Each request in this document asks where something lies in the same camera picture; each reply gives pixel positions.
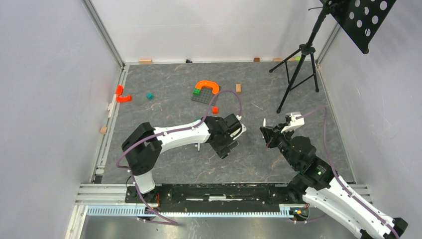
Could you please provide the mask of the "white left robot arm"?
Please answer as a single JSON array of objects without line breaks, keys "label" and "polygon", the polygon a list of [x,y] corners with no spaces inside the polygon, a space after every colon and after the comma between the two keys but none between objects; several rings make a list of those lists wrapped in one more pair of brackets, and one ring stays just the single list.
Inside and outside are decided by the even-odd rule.
[{"label": "white left robot arm", "polygon": [[152,170],[160,156],[170,149],[189,144],[209,144],[221,159],[238,146],[247,131],[241,117],[205,116],[192,123],[172,127],[153,127],[144,122],[123,142],[121,148],[137,186],[137,196],[145,203],[156,198]]}]

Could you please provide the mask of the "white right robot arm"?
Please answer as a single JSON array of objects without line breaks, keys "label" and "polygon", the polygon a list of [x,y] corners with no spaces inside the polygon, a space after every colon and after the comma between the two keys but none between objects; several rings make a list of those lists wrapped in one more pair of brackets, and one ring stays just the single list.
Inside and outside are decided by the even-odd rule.
[{"label": "white right robot arm", "polygon": [[408,227],[358,194],[326,161],[316,155],[311,140],[284,131],[286,123],[260,127],[266,146],[277,148],[297,175],[288,184],[291,202],[305,202],[335,219],[358,239],[398,239]]}]

